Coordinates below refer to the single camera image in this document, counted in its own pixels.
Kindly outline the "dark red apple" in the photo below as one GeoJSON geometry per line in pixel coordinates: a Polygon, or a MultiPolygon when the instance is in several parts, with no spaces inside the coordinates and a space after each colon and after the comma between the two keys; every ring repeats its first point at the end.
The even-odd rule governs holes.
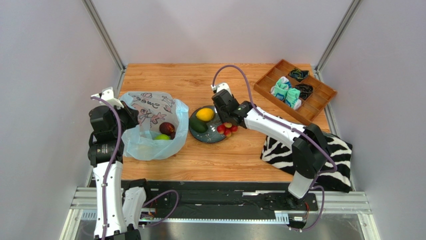
{"type": "Polygon", "coordinates": [[[175,126],[170,122],[163,122],[159,126],[159,131],[164,134],[171,136],[175,131],[175,126]]]}

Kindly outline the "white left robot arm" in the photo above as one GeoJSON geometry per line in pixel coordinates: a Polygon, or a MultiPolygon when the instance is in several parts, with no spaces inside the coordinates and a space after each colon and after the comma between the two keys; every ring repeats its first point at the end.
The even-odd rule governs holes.
{"type": "Polygon", "coordinates": [[[89,112],[93,131],[88,159],[96,183],[95,240],[139,240],[139,210],[147,199],[145,179],[121,189],[124,143],[122,134],[138,125],[138,112],[123,101],[97,106],[89,112]]]}

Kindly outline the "light blue printed plastic bag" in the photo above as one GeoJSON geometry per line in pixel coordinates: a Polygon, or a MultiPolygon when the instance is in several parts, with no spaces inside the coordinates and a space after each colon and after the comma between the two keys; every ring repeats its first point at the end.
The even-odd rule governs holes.
{"type": "Polygon", "coordinates": [[[129,91],[120,100],[138,112],[138,125],[127,129],[121,137],[126,157],[141,161],[163,160],[182,149],[189,131],[189,107],[184,102],[160,91],[129,91]],[[162,134],[160,125],[163,123],[174,126],[174,139],[156,139],[162,134]]]}

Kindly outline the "green apple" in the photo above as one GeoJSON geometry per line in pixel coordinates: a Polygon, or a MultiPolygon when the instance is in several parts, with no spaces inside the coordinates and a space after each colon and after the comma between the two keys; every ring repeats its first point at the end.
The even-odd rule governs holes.
{"type": "Polygon", "coordinates": [[[159,134],[157,135],[154,140],[164,140],[164,141],[168,141],[171,140],[171,137],[167,134],[159,134]]]}

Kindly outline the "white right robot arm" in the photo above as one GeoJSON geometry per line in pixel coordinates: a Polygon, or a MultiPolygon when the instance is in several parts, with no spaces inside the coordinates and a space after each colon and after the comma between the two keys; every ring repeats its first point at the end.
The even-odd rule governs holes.
{"type": "Polygon", "coordinates": [[[239,103],[228,89],[214,87],[213,93],[213,104],[223,123],[260,132],[291,150],[295,173],[288,192],[295,199],[303,199],[331,159],[322,130],[313,123],[305,126],[289,122],[249,101],[239,103]]]}

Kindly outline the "red strawberry bunch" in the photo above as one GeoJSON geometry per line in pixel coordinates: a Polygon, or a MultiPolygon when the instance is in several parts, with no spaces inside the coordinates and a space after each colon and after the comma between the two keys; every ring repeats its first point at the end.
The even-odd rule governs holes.
{"type": "Polygon", "coordinates": [[[232,134],[234,134],[238,131],[238,126],[233,125],[229,122],[225,122],[225,123],[219,125],[216,128],[216,131],[219,134],[224,135],[225,137],[230,137],[232,134]]]}

